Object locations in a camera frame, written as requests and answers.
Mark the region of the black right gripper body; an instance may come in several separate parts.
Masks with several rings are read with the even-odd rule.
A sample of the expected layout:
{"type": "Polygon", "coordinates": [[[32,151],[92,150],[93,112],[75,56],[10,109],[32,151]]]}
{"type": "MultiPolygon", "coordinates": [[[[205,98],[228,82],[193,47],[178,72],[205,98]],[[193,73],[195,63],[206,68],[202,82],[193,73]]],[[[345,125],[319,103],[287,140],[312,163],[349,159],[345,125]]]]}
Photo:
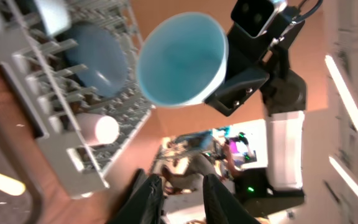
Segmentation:
{"type": "Polygon", "coordinates": [[[290,22],[299,14],[295,6],[286,7],[275,16],[266,33],[256,38],[233,24],[227,34],[225,79],[204,103],[230,116],[260,91],[268,115],[304,111],[306,82],[290,68],[288,51],[304,26],[302,22],[290,22]]]}

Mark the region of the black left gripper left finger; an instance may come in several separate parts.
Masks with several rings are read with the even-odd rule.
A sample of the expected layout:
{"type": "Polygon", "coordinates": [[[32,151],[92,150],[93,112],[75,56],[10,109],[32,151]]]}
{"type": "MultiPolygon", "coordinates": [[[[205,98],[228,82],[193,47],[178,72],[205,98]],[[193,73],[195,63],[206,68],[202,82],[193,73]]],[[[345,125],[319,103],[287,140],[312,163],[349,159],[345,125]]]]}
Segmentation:
{"type": "Polygon", "coordinates": [[[163,202],[162,179],[139,169],[124,205],[106,224],[163,224],[163,202]]]}

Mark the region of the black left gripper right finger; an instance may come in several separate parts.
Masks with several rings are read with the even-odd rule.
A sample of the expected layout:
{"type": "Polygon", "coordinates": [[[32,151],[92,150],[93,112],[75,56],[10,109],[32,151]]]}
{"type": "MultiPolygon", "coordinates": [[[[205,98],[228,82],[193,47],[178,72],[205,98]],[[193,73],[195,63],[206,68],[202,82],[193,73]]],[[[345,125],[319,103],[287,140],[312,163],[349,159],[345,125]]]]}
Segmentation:
{"type": "Polygon", "coordinates": [[[259,224],[214,174],[203,178],[203,200],[207,224],[259,224]]]}

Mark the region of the light blue cup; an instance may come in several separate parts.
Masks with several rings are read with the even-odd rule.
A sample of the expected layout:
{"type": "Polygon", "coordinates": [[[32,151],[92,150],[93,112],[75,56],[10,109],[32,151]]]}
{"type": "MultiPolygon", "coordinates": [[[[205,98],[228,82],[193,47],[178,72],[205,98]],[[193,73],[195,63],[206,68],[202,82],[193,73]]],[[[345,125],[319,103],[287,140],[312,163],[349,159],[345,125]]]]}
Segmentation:
{"type": "Polygon", "coordinates": [[[144,42],[135,69],[139,88],[158,107],[198,105],[223,83],[228,54],[226,33],[214,18],[177,14],[144,42]]]}

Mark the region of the pink cup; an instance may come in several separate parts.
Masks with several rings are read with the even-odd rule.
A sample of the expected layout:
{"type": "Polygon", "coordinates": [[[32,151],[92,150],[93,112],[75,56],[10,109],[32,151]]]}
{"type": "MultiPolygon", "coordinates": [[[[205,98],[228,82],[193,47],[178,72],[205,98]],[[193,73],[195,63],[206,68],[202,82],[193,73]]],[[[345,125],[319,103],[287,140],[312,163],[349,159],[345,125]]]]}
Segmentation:
{"type": "Polygon", "coordinates": [[[119,124],[111,116],[80,113],[76,120],[84,142],[89,146],[111,144],[119,137],[119,124]]]}

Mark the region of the yellow plastic spoon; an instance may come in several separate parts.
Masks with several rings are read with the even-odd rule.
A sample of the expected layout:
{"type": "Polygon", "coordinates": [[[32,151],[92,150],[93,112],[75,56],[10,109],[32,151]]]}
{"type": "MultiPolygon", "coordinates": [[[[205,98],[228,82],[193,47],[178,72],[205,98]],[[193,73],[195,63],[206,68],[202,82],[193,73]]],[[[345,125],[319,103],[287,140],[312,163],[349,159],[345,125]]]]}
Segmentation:
{"type": "Polygon", "coordinates": [[[20,196],[26,191],[23,182],[0,173],[0,191],[12,196],[20,196]]]}

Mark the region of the dark blue bowl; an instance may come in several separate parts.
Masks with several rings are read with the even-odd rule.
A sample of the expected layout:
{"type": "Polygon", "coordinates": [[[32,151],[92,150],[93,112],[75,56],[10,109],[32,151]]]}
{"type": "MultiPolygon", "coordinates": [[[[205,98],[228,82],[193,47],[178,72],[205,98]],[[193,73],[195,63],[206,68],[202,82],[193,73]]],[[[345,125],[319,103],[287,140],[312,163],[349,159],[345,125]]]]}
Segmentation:
{"type": "Polygon", "coordinates": [[[78,45],[65,51],[70,65],[83,64],[87,69],[78,73],[85,86],[93,86],[96,93],[105,97],[118,94],[129,76],[128,62],[119,42],[107,30],[82,22],[62,34],[78,45]]]}

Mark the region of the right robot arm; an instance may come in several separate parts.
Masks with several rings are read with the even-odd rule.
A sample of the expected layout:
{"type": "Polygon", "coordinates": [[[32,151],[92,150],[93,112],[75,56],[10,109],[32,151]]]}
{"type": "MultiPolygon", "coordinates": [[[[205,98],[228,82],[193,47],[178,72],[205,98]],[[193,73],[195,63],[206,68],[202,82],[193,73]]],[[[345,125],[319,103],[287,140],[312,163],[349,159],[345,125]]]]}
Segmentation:
{"type": "Polygon", "coordinates": [[[253,217],[305,201],[302,130],[307,87],[290,68],[288,49],[303,27],[294,6],[238,1],[231,12],[226,77],[206,104],[230,116],[256,91],[265,108],[267,166],[251,168],[236,183],[236,197],[253,217]]]}

